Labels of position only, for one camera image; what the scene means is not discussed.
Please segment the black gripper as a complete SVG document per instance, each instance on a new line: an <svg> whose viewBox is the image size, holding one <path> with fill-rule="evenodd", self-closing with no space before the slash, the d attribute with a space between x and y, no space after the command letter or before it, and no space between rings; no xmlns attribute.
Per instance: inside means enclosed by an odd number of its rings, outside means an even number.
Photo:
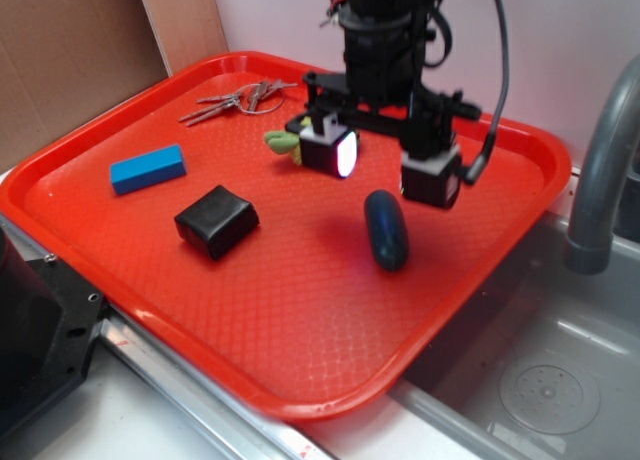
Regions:
<svg viewBox="0 0 640 460"><path fill-rule="evenodd" d="M422 83L426 45L436 38L434 21L445 49L451 30L435 9L416 9L396 18L361 17L350 9L338 14L344 31L343 73L309 71L303 76L308 99L305 111L286 129L299 133L303 166L345 179L356 166L359 136L366 130L399 140L402 154L400 190L410 201L451 209L460 192L458 152L443 152L453 144L453 120L480 119L478 106L463 93L435 93ZM301 119L311 119L302 129Z"/></svg>

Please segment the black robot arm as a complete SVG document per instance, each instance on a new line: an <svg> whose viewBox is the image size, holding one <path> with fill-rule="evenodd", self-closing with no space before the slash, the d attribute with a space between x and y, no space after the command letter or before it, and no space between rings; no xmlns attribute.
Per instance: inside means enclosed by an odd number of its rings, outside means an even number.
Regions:
<svg viewBox="0 0 640 460"><path fill-rule="evenodd" d="M344 31L343 73L310 71L303 77L308 99L302 124L286 131L300 138L304 166L341 177L341 157L353 167L360 131L398 140L402 195L441 209L457 200L466 171L455 140L456 118L476 121L480 109L456 91L435 93L422 81L430 67L426 46L441 35L451 40L439 12L442 0L346 0L338 11Z"/></svg>

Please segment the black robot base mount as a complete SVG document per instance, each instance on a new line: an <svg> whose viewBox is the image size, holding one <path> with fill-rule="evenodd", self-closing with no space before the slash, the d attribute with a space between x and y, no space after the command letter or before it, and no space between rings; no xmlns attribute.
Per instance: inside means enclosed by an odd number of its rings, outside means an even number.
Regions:
<svg viewBox="0 0 640 460"><path fill-rule="evenodd" d="M1 233L1 438L86 379L101 291L61 259L24 259Z"/></svg>

